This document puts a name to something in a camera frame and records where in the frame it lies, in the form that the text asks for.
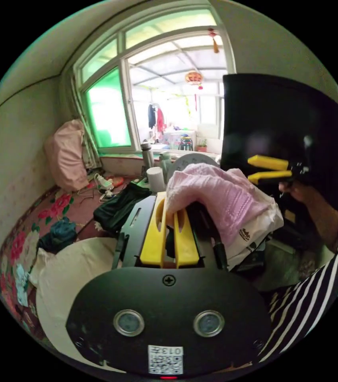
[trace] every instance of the hand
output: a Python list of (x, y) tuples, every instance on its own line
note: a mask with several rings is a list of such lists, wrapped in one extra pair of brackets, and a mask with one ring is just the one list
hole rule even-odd
[(315, 189), (298, 181), (294, 181), (291, 186), (289, 183), (279, 183), (279, 191), (289, 193), (298, 202), (307, 204), (312, 198)]

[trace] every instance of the red garment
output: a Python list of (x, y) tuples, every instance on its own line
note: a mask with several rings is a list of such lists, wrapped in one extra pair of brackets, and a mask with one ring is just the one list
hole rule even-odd
[(164, 114), (161, 109), (157, 109), (157, 131), (159, 133), (164, 131)]

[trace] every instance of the person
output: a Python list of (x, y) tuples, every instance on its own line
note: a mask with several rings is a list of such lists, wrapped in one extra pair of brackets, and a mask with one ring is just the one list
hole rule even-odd
[(306, 280), (261, 293), (271, 315), (270, 338), (263, 344), (257, 359), (220, 372), (242, 368), (249, 372), (250, 366), (271, 362), (304, 338), (338, 296), (338, 211), (315, 188), (300, 182), (280, 183), (279, 191), (289, 193), (306, 206), (323, 242), (335, 255)]

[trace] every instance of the black and white striped sleeve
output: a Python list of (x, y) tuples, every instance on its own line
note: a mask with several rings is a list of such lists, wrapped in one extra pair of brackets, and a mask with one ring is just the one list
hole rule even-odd
[(296, 285), (274, 291), (269, 303), (272, 334), (257, 362), (276, 358), (305, 337), (338, 296), (338, 251), (325, 266)]

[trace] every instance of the black panel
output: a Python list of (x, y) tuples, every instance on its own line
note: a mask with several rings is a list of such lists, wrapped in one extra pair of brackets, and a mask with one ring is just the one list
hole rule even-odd
[[(261, 171), (247, 159), (261, 154), (310, 161), (312, 185), (338, 210), (338, 104), (298, 82), (262, 74), (223, 77), (225, 127), (221, 168)], [(306, 155), (303, 138), (313, 140)], [(278, 193), (277, 185), (266, 187)]]
[[(163, 283), (168, 274), (176, 279), (172, 286)], [(136, 337), (125, 337), (113, 326), (115, 314), (124, 309), (144, 318), (145, 328)], [(215, 337), (200, 337), (193, 329), (194, 318), (205, 310), (224, 317)], [(86, 359), (104, 359), (142, 375), (148, 374), (148, 345), (183, 347), (184, 374), (178, 377), (186, 377), (255, 359), (255, 344), (267, 341), (270, 325), (262, 297), (239, 276), (206, 268), (127, 267), (90, 281), (77, 295), (66, 328)]]

